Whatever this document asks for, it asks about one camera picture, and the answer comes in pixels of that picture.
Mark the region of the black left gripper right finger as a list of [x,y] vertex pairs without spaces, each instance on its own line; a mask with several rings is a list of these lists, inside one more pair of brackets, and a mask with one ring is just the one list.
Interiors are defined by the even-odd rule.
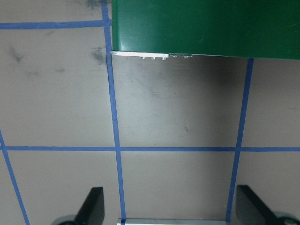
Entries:
[[276,215],[248,185],[236,189],[236,216],[243,225],[298,225],[300,221],[287,214]]

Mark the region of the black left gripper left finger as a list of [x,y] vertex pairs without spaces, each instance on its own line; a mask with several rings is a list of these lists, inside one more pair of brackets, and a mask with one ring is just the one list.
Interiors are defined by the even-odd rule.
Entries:
[[104,191],[93,187],[76,215],[60,217],[52,225],[102,225],[104,222]]

